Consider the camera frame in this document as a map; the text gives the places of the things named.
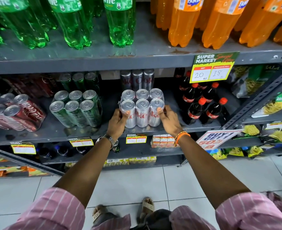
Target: forearm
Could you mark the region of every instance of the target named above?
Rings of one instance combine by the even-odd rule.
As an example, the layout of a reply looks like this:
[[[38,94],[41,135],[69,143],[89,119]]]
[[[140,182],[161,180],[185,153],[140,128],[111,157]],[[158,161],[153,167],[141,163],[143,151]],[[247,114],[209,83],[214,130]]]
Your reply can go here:
[[[222,164],[207,153],[188,135],[182,136],[180,145],[212,206],[218,206],[228,198],[250,190]]]
[[[59,187],[70,192],[86,207],[105,160],[108,157],[110,148],[110,141],[102,138],[80,161],[59,179],[54,187]]]

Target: person's right hand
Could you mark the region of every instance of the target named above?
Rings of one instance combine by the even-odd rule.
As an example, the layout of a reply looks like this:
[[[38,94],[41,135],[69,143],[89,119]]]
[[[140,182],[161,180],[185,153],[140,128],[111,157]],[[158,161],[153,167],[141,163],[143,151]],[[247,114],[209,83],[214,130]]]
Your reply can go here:
[[[165,106],[165,110],[166,114],[163,112],[162,108],[157,108],[159,117],[161,118],[166,133],[170,134],[175,138],[180,132],[183,131],[182,127],[179,123],[177,114],[172,111],[169,105]]]

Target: sprite label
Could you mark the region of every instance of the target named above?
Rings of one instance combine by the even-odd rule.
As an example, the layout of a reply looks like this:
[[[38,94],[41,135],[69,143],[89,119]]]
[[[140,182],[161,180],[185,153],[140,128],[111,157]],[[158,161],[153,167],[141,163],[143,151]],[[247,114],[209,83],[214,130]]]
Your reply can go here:
[[[132,7],[132,0],[104,0],[105,9],[111,11],[123,11]]]
[[[82,9],[80,0],[48,0],[56,13],[71,13]]]
[[[16,12],[29,6],[27,0],[0,0],[0,12]]]

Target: green can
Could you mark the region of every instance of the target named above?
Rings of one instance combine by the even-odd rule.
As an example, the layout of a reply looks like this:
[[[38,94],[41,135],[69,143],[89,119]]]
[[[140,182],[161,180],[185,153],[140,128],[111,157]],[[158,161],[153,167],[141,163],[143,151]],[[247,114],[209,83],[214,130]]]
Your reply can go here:
[[[100,115],[103,114],[103,109],[101,106],[101,101],[100,98],[98,97],[97,93],[94,90],[87,90],[86,92],[83,93],[82,95],[84,100],[91,100],[93,101],[94,105],[97,107]]]
[[[84,83],[84,75],[83,73],[75,73],[73,75],[73,81],[77,87],[78,90],[80,90],[81,92],[85,92],[86,88],[85,88],[85,83]]]
[[[120,148],[120,144],[119,144],[119,141],[116,140],[116,142],[113,144],[112,146],[112,150],[115,152],[115,153],[119,153],[121,148]]]
[[[61,74],[59,77],[59,80],[63,86],[63,88],[67,91],[67,92],[72,92],[74,90],[76,90],[76,87],[74,85],[74,82],[72,80],[72,76],[69,73],[64,73]]]
[[[69,92],[66,90],[58,91],[54,95],[54,101],[63,101],[64,104],[66,104],[68,101],[70,101]]]
[[[101,125],[102,116],[100,115],[100,112],[94,105],[93,101],[84,100],[79,107],[91,127],[97,127]]]
[[[70,92],[69,99],[72,101],[78,101],[79,103],[82,102],[82,92],[80,90],[75,90]]]
[[[51,113],[62,123],[65,127],[74,127],[76,124],[72,123],[70,117],[68,116],[65,108],[64,102],[55,101],[49,106]]]
[[[94,72],[87,73],[85,75],[85,83],[87,89],[92,89],[97,93],[97,95],[100,95],[99,80],[96,73]]]
[[[65,110],[70,117],[71,121],[75,123],[78,127],[86,127],[87,120],[85,119],[84,115],[82,114],[79,108],[78,101],[69,101],[65,105]]]

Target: hand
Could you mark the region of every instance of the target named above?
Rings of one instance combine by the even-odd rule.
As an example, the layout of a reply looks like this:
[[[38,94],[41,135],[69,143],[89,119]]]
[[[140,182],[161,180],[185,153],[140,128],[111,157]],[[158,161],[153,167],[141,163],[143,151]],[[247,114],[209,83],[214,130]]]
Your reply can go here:
[[[118,108],[114,111],[111,120],[109,120],[107,134],[112,137],[114,142],[123,134],[129,114],[130,111],[127,111],[126,114],[122,114]]]
[[[165,110],[166,114],[163,112],[162,108],[157,108],[159,117],[161,118],[166,133],[170,134],[175,138],[180,132],[183,131],[182,127],[179,123],[177,114],[172,111],[169,105],[165,106]]]

